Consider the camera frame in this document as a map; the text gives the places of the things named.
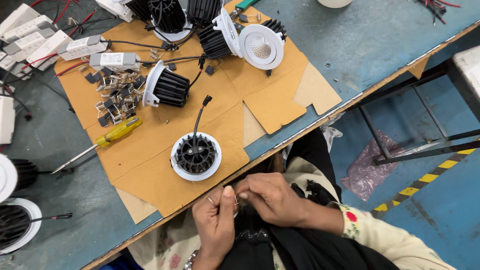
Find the concrete floor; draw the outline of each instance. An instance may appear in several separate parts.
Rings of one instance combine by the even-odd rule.
[[[418,90],[428,97],[430,106],[449,135],[480,128],[480,123],[447,76],[418,87]],[[377,128],[405,149],[425,144],[427,138],[441,137],[413,91],[378,101],[367,108]],[[344,134],[334,140],[330,153],[339,182],[341,177],[348,175],[348,168],[372,135],[358,110],[346,113],[332,126]],[[395,194],[409,187],[449,156],[451,154],[399,163],[367,202],[342,186],[343,202],[371,211],[391,200]],[[453,267],[478,269],[480,258],[471,250],[477,250],[480,245],[480,217],[475,214],[478,211],[474,207],[480,192],[480,182],[477,181],[480,174],[479,162],[480,150],[476,150],[408,200],[387,211],[382,219],[421,238]]]

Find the fingernail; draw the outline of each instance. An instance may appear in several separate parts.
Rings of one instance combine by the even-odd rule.
[[[231,186],[226,186],[225,189],[223,190],[223,196],[226,197],[232,197],[235,194],[235,191],[233,191],[233,188]]]
[[[245,192],[240,193],[239,197],[242,199],[248,199],[248,195]]]

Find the black scarf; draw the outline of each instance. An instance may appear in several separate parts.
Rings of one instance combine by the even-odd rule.
[[[318,189],[315,183],[309,184]],[[295,185],[293,190],[305,198]],[[321,189],[312,193],[309,199],[316,203],[331,201],[331,196],[325,196]],[[233,247],[219,270],[275,270],[271,244],[287,270],[399,270],[382,254],[355,240],[319,230],[281,228],[266,223],[251,205],[237,214],[235,232]]]

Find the hand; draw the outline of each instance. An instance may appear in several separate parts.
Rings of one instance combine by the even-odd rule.
[[[300,198],[278,172],[248,175],[236,188],[262,219],[280,227],[299,227],[308,217],[306,199]]]
[[[300,198],[280,173],[248,175],[236,188],[262,219],[280,227],[323,230],[336,235],[343,232],[343,215],[338,209]]]
[[[193,218],[200,236],[200,250],[194,270],[217,269],[235,239],[233,213],[237,210],[231,186],[219,186],[193,206]]]

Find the green tool handle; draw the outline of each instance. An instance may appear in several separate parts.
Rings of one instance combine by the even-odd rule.
[[[257,2],[258,0],[243,0],[242,2],[235,5],[236,8],[245,11],[248,7],[250,7],[253,3]]]

